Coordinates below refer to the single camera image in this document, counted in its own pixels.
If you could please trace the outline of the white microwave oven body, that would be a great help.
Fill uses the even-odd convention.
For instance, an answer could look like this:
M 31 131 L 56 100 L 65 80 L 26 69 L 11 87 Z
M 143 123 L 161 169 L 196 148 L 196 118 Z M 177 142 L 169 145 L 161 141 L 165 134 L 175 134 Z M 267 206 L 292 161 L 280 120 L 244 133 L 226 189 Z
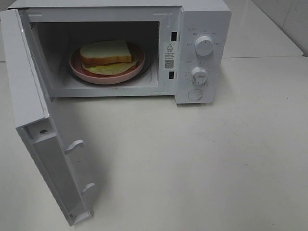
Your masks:
M 174 96 L 176 103 L 210 103 L 213 100 L 231 11 L 222 0 L 18 0 L 7 10 L 25 10 L 37 25 L 47 66 L 44 83 L 51 98 Z M 214 49 L 200 56 L 194 48 L 201 35 L 210 35 Z M 145 86 L 86 84 L 72 76 L 71 54 L 82 45 L 124 39 L 139 45 L 152 59 L 151 82 Z M 173 70 L 164 68 L 164 43 L 176 43 Z M 203 67 L 208 80 L 192 81 L 192 70 Z M 192 101 L 188 92 L 200 89 Z

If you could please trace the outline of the pink round plate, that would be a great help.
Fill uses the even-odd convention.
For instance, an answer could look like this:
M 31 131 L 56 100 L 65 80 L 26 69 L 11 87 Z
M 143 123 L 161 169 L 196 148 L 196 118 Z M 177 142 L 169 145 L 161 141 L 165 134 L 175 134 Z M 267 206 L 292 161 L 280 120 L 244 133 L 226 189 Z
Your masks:
M 134 65 L 122 73 L 116 75 L 102 75 L 90 72 L 81 61 L 79 50 L 72 53 L 69 65 L 76 77 L 93 84 L 112 85 L 125 82 L 139 74 L 145 65 L 146 55 L 142 48 L 133 43 L 128 43 L 128 48 L 132 54 Z

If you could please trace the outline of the white lower timer knob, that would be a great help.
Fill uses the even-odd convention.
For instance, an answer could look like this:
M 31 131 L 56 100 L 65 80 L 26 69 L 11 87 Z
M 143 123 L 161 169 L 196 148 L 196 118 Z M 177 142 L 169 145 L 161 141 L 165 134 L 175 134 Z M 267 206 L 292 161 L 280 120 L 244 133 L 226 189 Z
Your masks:
M 192 72 L 192 81 L 196 85 L 202 85 L 208 80 L 208 73 L 203 67 L 195 67 Z

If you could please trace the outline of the glass microwave turntable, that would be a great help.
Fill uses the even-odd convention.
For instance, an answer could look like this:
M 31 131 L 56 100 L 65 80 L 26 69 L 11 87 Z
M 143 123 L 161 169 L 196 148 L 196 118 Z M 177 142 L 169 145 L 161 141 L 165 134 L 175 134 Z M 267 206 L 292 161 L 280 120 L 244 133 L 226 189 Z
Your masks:
M 152 66 L 152 59 L 146 58 L 144 67 L 142 68 L 141 72 L 139 74 L 137 74 L 134 78 L 127 80 L 125 82 L 122 82 L 122 83 L 118 83 L 118 84 L 101 85 L 101 86 L 107 86 L 107 87 L 112 87 L 112 86 L 129 86 L 129 87 L 145 86 L 145 85 L 147 85 L 148 83 L 151 82 L 151 78 L 152 78 L 151 77 L 151 66 Z M 93 83 L 86 82 L 86 81 L 76 77 L 73 72 L 72 72 L 72 76 L 74 78 L 76 78 L 78 81 L 82 81 L 86 84 L 93 84 Z

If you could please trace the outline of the white upper power knob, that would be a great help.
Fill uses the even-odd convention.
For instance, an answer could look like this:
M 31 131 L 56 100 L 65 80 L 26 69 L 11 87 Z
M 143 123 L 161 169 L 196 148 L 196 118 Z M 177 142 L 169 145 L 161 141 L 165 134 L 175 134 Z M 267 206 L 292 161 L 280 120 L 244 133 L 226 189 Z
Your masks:
M 194 48 L 198 55 L 207 56 L 214 49 L 214 40 L 210 35 L 201 35 L 195 40 Z

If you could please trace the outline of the round door release button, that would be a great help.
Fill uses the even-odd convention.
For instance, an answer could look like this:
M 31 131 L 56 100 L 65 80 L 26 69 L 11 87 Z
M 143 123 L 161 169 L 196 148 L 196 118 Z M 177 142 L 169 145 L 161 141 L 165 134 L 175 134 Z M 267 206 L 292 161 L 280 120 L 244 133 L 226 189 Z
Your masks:
M 202 98 L 203 92 L 200 89 L 193 89 L 188 92 L 188 98 L 192 101 L 197 101 Z

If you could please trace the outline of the white bread sandwich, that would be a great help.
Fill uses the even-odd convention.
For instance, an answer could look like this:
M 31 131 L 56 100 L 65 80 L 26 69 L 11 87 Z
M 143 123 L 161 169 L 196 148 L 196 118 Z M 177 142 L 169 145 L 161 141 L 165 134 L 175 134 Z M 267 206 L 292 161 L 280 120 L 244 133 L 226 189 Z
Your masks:
M 84 70 L 95 75 L 112 76 L 134 69 L 138 55 L 125 40 L 107 40 L 86 44 L 79 49 Z

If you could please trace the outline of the white warning label sticker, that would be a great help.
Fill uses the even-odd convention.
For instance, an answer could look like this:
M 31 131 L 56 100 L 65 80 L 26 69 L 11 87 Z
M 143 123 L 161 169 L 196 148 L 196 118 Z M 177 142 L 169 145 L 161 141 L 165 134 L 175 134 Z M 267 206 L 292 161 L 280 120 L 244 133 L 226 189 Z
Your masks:
M 177 50 L 176 43 L 166 42 L 164 43 L 164 68 L 167 70 L 173 70 L 176 63 Z

